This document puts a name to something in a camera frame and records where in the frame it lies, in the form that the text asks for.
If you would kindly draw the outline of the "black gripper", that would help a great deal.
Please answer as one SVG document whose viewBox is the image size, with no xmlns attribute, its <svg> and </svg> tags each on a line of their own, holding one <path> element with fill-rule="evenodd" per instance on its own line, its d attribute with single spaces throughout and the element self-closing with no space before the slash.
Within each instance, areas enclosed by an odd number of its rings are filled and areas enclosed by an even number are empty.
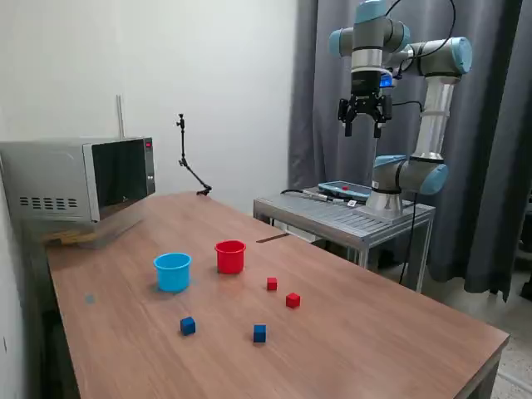
<svg viewBox="0 0 532 399">
<path fill-rule="evenodd" d="M 382 127 L 392 119 L 392 97 L 380 94 L 380 71 L 355 71 L 351 74 L 351 98 L 340 99 L 337 118 L 344 135 L 352 135 L 352 123 L 357 114 L 370 114 L 374 120 L 373 137 L 380 138 Z"/>
</svg>

